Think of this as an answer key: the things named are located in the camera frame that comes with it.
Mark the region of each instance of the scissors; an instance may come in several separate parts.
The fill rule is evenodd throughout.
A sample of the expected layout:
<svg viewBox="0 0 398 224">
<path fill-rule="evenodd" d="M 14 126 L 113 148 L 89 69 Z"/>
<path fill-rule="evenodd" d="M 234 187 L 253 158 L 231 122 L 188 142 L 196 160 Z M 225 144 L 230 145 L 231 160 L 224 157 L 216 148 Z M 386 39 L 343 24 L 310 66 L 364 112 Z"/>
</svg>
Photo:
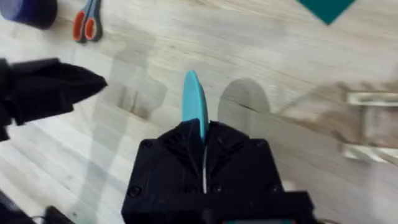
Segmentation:
<svg viewBox="0 0 398 224">
<path fill-rule="evenodd" d="M 76 15 L 73 24 L 73 39 L 76 42 L 100 40 L 102 36 L 100 6 L 101 0 L 88 0 L 86 6 Z"/>
</svg>

